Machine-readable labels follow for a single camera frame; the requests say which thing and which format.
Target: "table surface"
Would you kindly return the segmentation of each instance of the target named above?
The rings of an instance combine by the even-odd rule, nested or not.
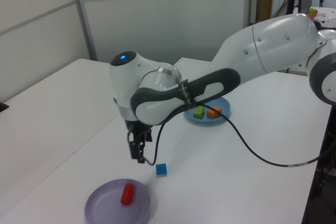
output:
[[[176,66],[183,78],[191,78],[208,64],[182,58]],[[316,98],[307,77],[271,73],[225,98],[232,107],[230,119],[262,157],[291,164],[319,155],[331,107]],[[153,138],[158,130],[153,128]],[[316,163],[268,165],[251,155],[228,123],[198,125],[179,114],[160,140],[157,163],[167,164],[168,175],[156,177],[155,167],[130,158],[126,132],[124,120],[116,116],[0,223],[86,223],[89,195],[118,178],[148,187],[150,223],[301,223]],[[144,149],[148,159],[154,145]]]
[[[314,20],[325,21],[327,19],[336,18],[336,8],[326,8],[326,7],[313,7],[318,11],[318,16],[314,18]],[[298,13],[298,9],[294,8],[294,14]]]
[[[0,217],[119,114],[109,65],[80,59],[0,113]]]

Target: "blue cube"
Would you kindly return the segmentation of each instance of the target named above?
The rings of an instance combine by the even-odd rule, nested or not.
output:
[[[156,165],[156,174],[157,175],[167,175],[167,167],[166,164]]]

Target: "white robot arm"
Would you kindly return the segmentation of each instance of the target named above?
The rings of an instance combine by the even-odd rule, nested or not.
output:
[[[134,136],[134,141],[129,141],[132,158],[143,163],[144,141],[151,141],[151,126],[161,124],[172,112],[174,116],[305,59],[313,92],[335,106],[336,31],[317,31],[303,14],[270,19],[233,34],[209,67],[191,80],[181,81],[174,66],[138,53],[117,55],[110,72],[115,102]]]

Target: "black cable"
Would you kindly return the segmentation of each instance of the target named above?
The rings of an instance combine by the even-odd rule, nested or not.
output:
[[[284,4],[285,4],[285,1],[286,1],[286,0],[284,0],[283,3],[282,3],[282,5],[280,6],[279,11],[278,11],[276,17],[278,17],[278,15],[279,15],[281,9],[283,8],[283,6],[284,6]]]
[[[328,173],[331,171],[331,168],[332,168],[332,165],[330,163],[329,169],[326,172],[323,171],[323,175],[328,175]]]
[[[153,162],[151,163],[151,162],[148,161],[147,158],[143,157],[143,158],[145,159],[145,161],[146,161],[150,166],[155,165],[156,157],[158,156],[158,155],[157,155],[157,154],[158,154],[157,152],[158,152],[158,149],[159,149],[159,140],[160,140],[160,136],[161,136],[163,127],[165,126],[165,124],[166,124],[171,118],[174,117],[174,116],[172,116],[172,115],[174,115],[175,112],[178,111],[178,110],[180,110],[182,107],[184,107],[184,106],[180,106],[180,107],[178,107],[177,109],[173,110],[173,112],[170,113],[170,114],[167,116],[167,118],[163,121],[163,123],[161,124],[161,127],[160,127],[159,132],[158,132],[157,137],[156,137],[156,145],[155,145],[155,152],[154,152],[154,160],[153,160]]]
[[[329,148],[320,156],[312,159],[312,160],[309,160],[309,161],[306,161],[306,162],[303,162],[303,163],[299,163],[299,164],[292,164],[292,165],[283,165],[283,164],[277,164],[277,163],[273,163],[273,162],[270,162],[262,157],[260,157],[257,153],[255,153],[251,148],[250,146],[248,146],[248,144],[246,143],[246,141],[244,140],[243,136],[241,135],[241,133],[239,132],[239,130],[236,128],[236,126],[233,124],[233,122],[230,121],[229,118],[227,118],[225,115],[223,115],[222,113],[219,113],[218,111],[214,110],[213,108],[211,108],[210,106],[206,105],[206,104],[200,104],[210,110],[213,110],[215,111],[216,113],[220,114],[221,117],[223,117],[232,127],[233,129],[236,131],[236,133],[238,134],[238,136],[240,137],[241,141],[243,142],[243,144],[246,146],[246,148],[248,148],[248,150],[253,154],[255,155],[258,159],[264,161],[265,163],[267,164],[270,164],[270,165],[274,165],[274,166],[280,166],[280,167],[297,167],[297,166],[302,166],[302,165],[308,165],[308,164],[311,164],[319,159],[322,159],[324,158],[326,155],[328,155],[332,148],[335,146],[336,144],[336,141],[334,141],[330,146]]]
[[[243,136],[241,135],[241,133],[239,132],[239,130],[237,129],[237,127],[233,124],[233,122],[231,122],[231,120],[230,120],[229,118],[227,118],[225,115],[223,115],[222,113],[216,111],[215,109],[213,109],[212,107],[210,107],[210,106],[208,106],[208,105],[206,105],[206,104],[198,103],[197,105],[204,106],[204,107],[206,107],[206,108],[208,108],[208,109],[210,109],[210,110],[215,111],[215,112],[218,113],[219,115],[221,115],[221,117],[223,117],[223,118],[224,118],[224,119],[225,119],[225,120],[232,126],[232,128],[236,131],[237,135],[239,136],[239,138],[241,139],[241,141],[243,142],[243,144],[246,146],[246,148],[247,148],[253,155],[255,155],[258,159],[260,159],[260,160],[262,160],[262,161],[264,161],[265,163],[270,164],[270,165],[279,166],[279,167],[297,167],[297,166],[308,165],[308,164],[311,164],[311,163],[313,163],[313,162],[315,162],[315,161],[317,161],[317,160],[320,160],[320,159],[324,158],[325,156],[327,156],[327,155],[333,150],[333,147],[335,147],[335,144],[336,144],[336,141],[334,140],[334,142],[327,148],[327,150],[326,150],[324,153],[322,153],[322,155],[320,155],[320,156],[318,156],[318,157],[316,157],[316,158],[314,158],[314,159],[312,159],[312,160],[309,160],[309,161],[307,161],[307,162],[303,162],[303,163],[299,163],[299,164],[291,164],[291,165],[283,165],[283,164],[273,163],[273,162],[270,162],[270,161],[268,161],[268,160],[266,160],[266,159],[260,157],[257,153],[255,153],[255,152],[248,146],[248,144],[247,144],[246,141],[244,140]],[[154,161],[151,163],[151,162],[148,161],[148,159],[146,159],[146,158],[144,157],[145,161],[146,161],[149,165],[153,166],[153,165],[155,164],[155,162],[156,162],[156,158],[157,158],[157,154],[158,154],[157,152],[158,152],[158,148],[159,148],[159,140],[160,140],[160,136],[161,136],[163,127],[165,126],[165,124],[166,124],[171,118],[173,118],[172,115],[175,114],[175,112],[176,112],[177,110],[181,109],[181,107],[175,109],[175,110],[174,110],[172,113],[170,113],[170,114],[168,115],[168,117],[163,121],[163,123],[162,123],[162,125],[161,125],[161,127],[160,127],[160,129],[159,129],[159,133],[157,134],[157,138],[156,138],[155,153],[154,153]]]
[[[317,169],[320,169],[320,172],[322,173],[322,175],[323,175],[323,167],[322,166],[320,166],[319,164],[316,166],[316,168]]]
[[[334,168],[336,168],[336,153],[335,153],[335,151],[336,151],[336,147],[334,147],[334,150],[333,150],[333,159],[334,159]],[[328,169],[328,171],[327,172],[325,172],[325,175],[329,175],[328,173],[331,171],[331,168],[332,168],[332,164],[330,163],[330,168]],[[336,176],[333,176],[333,178],[331,178],[331,179],[329,179],[329,178],[327,178],[327,177],[324,177],[323,178],[325,181],[328,181],[328,182],[333,182],[333,181],[335,181],[336,180]]]
[[[308,224],[308,205],[306,207],[306,224]]]

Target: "red cylinder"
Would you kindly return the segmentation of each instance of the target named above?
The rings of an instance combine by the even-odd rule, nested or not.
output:
[[[130,205],[132,202],[134,186],[130,183],[125,184],[124,191],[122,192],[122,196],[120,202],[123,205]]]

